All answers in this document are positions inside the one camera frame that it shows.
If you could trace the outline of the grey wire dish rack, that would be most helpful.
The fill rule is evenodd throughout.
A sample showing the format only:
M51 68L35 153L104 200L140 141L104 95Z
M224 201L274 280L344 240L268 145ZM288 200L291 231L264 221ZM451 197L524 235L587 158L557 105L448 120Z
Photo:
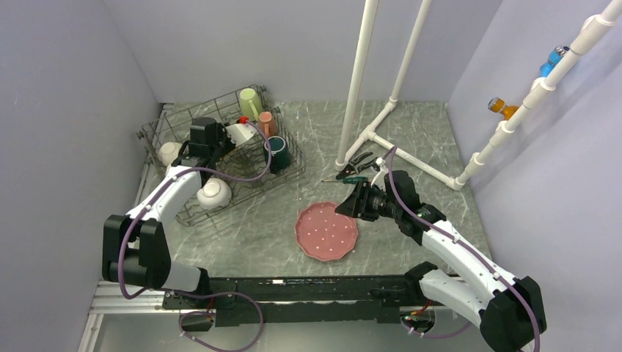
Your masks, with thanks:
M213 210L201 208L197 198L193 195L175 216L175 220L185 227L199 224L230 208L292 183L306 171L304 154L300 150L294 134L289 131L288 123L283 117L279 105L272 101L266 86L251 84L249 87L258 94L263 108L273 114L277 122L278 135L286 141L288 146L290 166L275 174L269 172L261 180L253 183L227 180L226 183L233 192L232 201L228 205ZM137 203L146 198L165 177L166 167L158 157L158 150L161 145L166 142L182 143L188 140L190 126L199 117L212 117L230 124L237 122L242 116L241 91L242 89L237 89L203 102L163 103L161 105L159 117L144 124L136 132L138 140L143 143L147 152L136 198ZM266 165L261 144L260 137L253 137L250 142L224 156L217 163L217 169L228 175L243 178L259 174Z

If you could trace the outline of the light green mug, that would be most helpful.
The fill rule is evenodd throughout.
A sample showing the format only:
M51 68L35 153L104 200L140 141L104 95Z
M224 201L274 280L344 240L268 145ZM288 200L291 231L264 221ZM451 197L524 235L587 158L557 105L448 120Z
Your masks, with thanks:
M239 92L239 105L241 115L253 122L257 122L260 114L264 112L260 96L253 88L245 88Z

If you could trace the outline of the small red-brown mug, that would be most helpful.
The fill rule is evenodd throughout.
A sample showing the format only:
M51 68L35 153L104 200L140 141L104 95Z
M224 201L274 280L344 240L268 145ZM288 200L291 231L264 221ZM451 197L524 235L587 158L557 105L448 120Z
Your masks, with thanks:
M264 111L259 114L258 125L264 135L268 138L278 134L276 118L269 111Z

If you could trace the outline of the dark green mug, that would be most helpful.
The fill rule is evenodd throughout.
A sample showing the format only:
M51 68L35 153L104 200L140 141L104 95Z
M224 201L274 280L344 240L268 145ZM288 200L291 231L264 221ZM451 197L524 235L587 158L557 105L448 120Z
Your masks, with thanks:
M271 174L286 170L291 165L288 143L281 136L272 136L263 146L263 156Z

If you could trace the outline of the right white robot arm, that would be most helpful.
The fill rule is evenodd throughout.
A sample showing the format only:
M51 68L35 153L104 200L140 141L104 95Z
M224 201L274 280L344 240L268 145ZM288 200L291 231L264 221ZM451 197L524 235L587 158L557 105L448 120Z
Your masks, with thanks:
M360 180L336 213L353 219L392 219L399 230L432 251L460 277L455 280L425 262L406 273L404 294L413 304L426 299L451 308L478 327L493 351L541 347L546 315L538 283L522 279L485 257L440 210L420 201L414 181L403 170L384 176L384 188Z

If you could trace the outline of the red plate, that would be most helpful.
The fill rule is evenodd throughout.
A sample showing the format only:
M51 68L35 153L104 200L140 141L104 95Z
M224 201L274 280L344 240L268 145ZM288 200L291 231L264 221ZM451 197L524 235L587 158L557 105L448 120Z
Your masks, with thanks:
M329 262L354 250L359 237L356 220L337 213L336 208L334 202L316 202L299 212L296 242L308 257Z

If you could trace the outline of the white scalloped small bowl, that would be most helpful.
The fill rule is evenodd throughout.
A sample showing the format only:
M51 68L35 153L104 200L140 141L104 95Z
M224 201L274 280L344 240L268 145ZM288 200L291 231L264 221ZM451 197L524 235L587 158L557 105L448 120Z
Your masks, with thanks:
M182 144L179 142L165 142L157 150L159 161L164 166L169 166L179 155Z

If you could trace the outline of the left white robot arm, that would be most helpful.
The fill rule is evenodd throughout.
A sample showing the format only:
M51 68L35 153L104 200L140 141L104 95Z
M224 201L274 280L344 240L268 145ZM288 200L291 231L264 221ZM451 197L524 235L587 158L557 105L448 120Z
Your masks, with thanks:
M179 291L189 306L205 306L212 293L208 271L175 262L165 228L212 177L241 181L240 177L216 170L216 165L237 147L264 135L247 117L241 117L236 124L199 117L191 124L189 139L184 143L162 146L161 158L169 159L164 179L133 209L111 215L104 222L103 279L118 283L128 299L135 295L126 287L133 285L140 291Z

